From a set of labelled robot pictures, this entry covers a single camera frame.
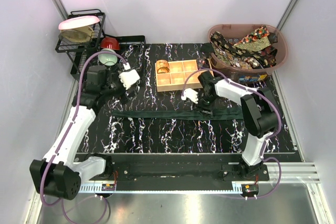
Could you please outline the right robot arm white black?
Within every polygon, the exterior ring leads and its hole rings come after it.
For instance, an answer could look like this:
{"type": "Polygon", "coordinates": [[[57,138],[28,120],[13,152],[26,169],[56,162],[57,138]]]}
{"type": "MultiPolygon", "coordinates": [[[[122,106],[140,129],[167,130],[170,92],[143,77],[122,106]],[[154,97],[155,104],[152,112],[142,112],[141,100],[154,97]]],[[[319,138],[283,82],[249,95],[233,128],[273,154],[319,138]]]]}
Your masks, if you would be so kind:
{"type": "Polygon", "coordinates": [[[250,180],[261,169],[267,142],[281,130],[281,116],[268,88],[252,89],[231,80],[215,78],[209,70],[198,76],[203,91],[196,107],[204,113],[219,115],[213,108],[218,98],[229,99],[241,106],[248,139],[236,168],[244,180],[250,180]]]}

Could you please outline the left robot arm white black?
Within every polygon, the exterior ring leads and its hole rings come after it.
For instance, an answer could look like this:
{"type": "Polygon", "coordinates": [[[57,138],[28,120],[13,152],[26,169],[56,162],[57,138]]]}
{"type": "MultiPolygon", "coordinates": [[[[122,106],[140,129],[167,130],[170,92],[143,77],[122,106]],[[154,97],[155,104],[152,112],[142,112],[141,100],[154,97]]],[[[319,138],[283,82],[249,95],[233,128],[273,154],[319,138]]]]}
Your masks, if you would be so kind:
{"type": "Polygon", "coordinates": [[[77,149],[102,107],[113,97],[121,97],[139,80],[128,63],[115,71],[104,65],[91,66],[79,80],[69,117],[55,143],[41,160],[33,160],[29,171],[41,201],[45,196],[73,200],[80,186],[92,178],[107,180],[115,175],[112,158],[90,154],[75,164],[77,149]]]}

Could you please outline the dark green fern tie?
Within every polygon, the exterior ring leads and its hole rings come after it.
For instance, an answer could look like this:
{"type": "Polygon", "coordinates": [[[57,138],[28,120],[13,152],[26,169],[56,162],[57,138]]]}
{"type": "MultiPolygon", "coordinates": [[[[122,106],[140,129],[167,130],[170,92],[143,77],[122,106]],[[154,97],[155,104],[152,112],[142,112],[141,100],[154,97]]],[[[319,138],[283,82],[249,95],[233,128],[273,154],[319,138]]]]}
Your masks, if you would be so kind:
{"type": "Polygon", "coordinates": [[[183,111],[117,111],[111,112],[117,118],[137,119],[175,119],[186,121],[227,121],[243,120],[241,108],[225,108],[212,111],[212,115],[203,114],[200,110],[183,111]]]}

